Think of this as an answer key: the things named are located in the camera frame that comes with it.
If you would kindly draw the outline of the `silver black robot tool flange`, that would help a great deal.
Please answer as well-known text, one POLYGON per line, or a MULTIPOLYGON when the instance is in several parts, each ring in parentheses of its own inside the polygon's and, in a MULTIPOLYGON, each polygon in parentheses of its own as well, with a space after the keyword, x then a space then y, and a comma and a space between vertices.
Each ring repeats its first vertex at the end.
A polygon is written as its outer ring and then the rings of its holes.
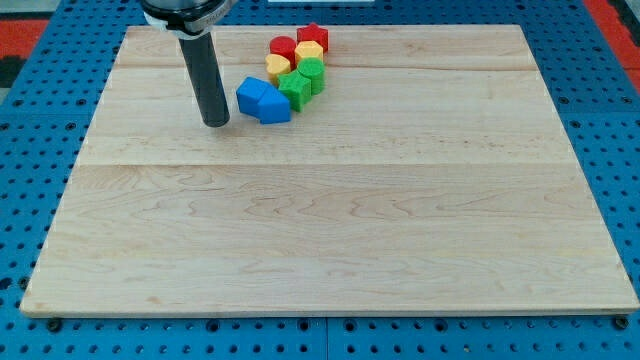
POLYGON ((211 32, 238 3, 237 0, 141 0, 149 25, 183 40, 211 32))

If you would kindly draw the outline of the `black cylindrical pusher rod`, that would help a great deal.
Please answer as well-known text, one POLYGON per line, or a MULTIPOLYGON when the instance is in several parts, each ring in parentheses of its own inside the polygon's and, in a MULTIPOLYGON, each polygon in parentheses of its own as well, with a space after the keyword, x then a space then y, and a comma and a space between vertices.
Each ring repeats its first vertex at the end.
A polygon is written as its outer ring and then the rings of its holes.
POLYGON ((179 44, 203 123, 208 127, 226 125, 230 113, 211 34, 180 40, 179 44))

